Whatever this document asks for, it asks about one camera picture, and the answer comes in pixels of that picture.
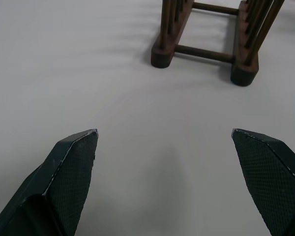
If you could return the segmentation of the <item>brown wooden dish rack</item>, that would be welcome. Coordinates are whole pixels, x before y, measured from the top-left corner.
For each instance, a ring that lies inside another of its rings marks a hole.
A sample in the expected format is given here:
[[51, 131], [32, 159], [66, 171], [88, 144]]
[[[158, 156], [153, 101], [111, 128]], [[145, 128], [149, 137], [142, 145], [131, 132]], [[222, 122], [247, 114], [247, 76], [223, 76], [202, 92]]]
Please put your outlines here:
[[[167, 68], [175, 53], [231, 64], [230, 80], [246, 87], [259, 71], [258, 52], [285, 0], [242, 0], [237, 9], [199, 3], [195, 0], [162, 0], [160, 33], [151, 49], [150, 63]], [[179, 44], [192, 9], [236, 17], [232, 54]]]

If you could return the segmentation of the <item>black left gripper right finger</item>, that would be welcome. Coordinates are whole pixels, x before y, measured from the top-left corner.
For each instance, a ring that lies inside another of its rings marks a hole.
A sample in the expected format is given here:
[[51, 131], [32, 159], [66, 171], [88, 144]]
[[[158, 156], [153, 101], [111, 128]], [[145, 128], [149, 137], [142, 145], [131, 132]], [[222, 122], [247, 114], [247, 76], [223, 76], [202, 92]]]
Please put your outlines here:
[[232, 131], [247, 189], [271, 236], [295, 236], [295, 153], [281, 140]]

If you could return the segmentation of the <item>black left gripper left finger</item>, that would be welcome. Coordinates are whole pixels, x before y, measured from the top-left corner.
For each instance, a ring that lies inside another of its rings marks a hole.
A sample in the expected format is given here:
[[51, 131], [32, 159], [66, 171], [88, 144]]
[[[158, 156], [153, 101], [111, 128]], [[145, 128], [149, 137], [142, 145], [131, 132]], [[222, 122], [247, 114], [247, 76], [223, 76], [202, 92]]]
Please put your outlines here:
[[97, 129], [58, 141], [0, 213], [0, 236], [74, 236], [89, 192]]

